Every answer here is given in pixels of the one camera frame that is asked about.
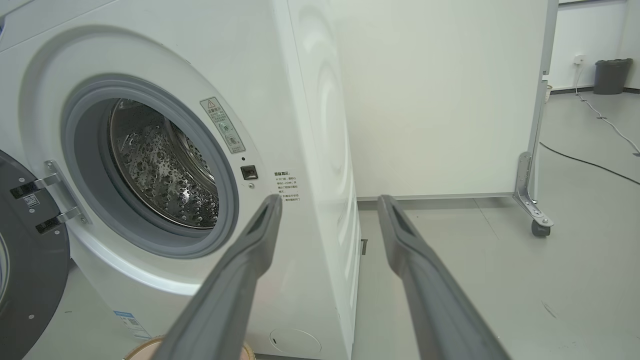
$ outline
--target white cable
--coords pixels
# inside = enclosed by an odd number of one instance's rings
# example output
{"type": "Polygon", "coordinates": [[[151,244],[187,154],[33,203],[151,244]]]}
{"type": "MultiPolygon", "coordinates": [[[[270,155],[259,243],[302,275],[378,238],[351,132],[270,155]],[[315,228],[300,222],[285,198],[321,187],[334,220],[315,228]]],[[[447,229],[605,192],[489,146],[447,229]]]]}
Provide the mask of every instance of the white cable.
{"type": "Polygon", "coordinates": [[[587,100],[585,100],[585,99],[580,95],[580,93],[578,93],[578,82],[580,81],[580,75],[582,75],[582,71],[583,71],[583,70],[584,70],[584,68],[583,68],[583,67],[581,67],[581,68],[580,68],[580,72],[578,73],[578,78],[575,80],[575,95],[578,95],[578,97],[580,97],[580,100],[582,100],[583,102],[586,102],[586,103],[587,103],[587,105],[589,105],[589,107],[590,107],[593,111],[595,111],[595,113],[596,113],[596,114],[598,114],[598,116],[599,116],[599,117],[598,117],[598,119],[606,121],[606,122],[607,122],[607,124],[609,124],[609,125],[611,125],[611,126],[613,127],[613,129],[618,133],[618,135],[622,136],[622,138],[623,138],[623,139],[625,139],[626,141],[628,141],[628,142],[629,142],[629,144],[631,144],[631,146],[633,146],[633,147],[634,147],[634,149],[636,150],[636,154],[640,154],[640,149],[638,149],[638,146],[637,146],[633,141],[631,141],[631,140],[630,140],[629,138],[627,138],[626,136],[622,135],[622,133],[620,132],[620,130],[618,130],[618,128],[617,128],[614,124],[611,124],[611,122],[609,122],[609,121],[607,120],[607,118],[605,118],[604,116],[602,116],[602,114],[601,114],[598,110],[594,109],[594,108],[593,108],[593,106],[592,106],[592,105],[591,105],[587,100]]]}

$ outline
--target qr code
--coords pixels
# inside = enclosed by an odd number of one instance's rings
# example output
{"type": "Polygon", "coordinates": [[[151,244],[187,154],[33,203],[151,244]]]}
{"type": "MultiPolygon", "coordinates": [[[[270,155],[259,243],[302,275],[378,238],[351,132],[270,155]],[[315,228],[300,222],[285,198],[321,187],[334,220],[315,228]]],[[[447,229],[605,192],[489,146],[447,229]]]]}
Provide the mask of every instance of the qr code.
{"type": "Polygon", "coordinates": [[[25,196],[24,198],[24,202],[27,203],[27,206],[29,206],[30,208],[36,206],[36,205],[40,205],[40,201],[38,201],[38,198],[36,197],[36,194],[32,193],[29,196],[25,196]]]}

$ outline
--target power outlet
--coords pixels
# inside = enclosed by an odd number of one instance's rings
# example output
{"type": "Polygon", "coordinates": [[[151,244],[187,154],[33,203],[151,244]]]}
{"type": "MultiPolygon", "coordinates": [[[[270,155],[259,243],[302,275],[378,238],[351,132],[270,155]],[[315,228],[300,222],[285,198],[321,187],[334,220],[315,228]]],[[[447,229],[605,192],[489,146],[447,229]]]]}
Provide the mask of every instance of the power outlet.
{"type": "Polygon", "coordinates": [[[585,56],[583,54],[578,54],[573,57],[573,63],[576,65],[582,65],[584,63],[585,56]]]}

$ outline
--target sticker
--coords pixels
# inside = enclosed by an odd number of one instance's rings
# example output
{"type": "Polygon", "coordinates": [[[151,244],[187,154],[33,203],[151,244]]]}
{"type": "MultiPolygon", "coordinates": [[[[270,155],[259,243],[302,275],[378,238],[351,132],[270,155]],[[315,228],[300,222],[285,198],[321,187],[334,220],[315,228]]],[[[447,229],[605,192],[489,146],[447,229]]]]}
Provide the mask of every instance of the sticker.
{"type": "Polygon", "coordinates": [[[32,193],[31,195],[25,196],[23,197],[24,202],[27,203],[27,206],[29,206],[30,208],[36,206],[36,205],[40,205],[40,201],[38,201],[38,198],[36,197],[36,194],[32,193]]]}
{"type": "Polygon", "coordinates": [[[114,311],[119,318],[122,319],[124,324],[129,328],[129,331],[133,334],[133,336],[139,339],[150,339],[151,335],[145,330],[142,325],[133,317],[132,313],[123,313],[122,311],[114,311]]]}
{"type": "Polygon", "coordinates": [[[216,124],[220,135],[225,139],[227,147],[232,154],[237,152],[243,152],[245,150],[242,140],[238,135],[234,125],[231,123],[231,119],[225,113],[225,110],[220,106],[220,103],[215,97],[200,101],[200,105],[207,112],[207,115],[216,124]]]}
{"type": "Polygon", "coordinates": [[[298,177],[294,175],[294,172],[292,170],[276,171],[274,175],[278,194],[282,197],[282,201],[285,203],[300,201],[298,177]]]}

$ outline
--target metal stand leg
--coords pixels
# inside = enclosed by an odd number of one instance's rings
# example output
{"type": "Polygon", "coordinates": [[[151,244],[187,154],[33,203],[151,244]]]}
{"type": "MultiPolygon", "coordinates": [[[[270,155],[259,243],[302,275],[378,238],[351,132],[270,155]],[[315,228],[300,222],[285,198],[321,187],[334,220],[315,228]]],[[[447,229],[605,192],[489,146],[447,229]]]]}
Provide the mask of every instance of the metal stand leg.
{"type": "Polygon", "coordinates": [[[554,225],[554,222],[538,209],[536,203],[531,200],[529,196],[529,174],[532,165],[533,158],[530,152],[527,151],[520,154],[520,159],[518,160],[518,178],[516,179],[516,190],[513,198],[533,218],[533,222],[531,223],[531,232],[533,235],[544,237],[551,233],[551,227],[554,225]]]}

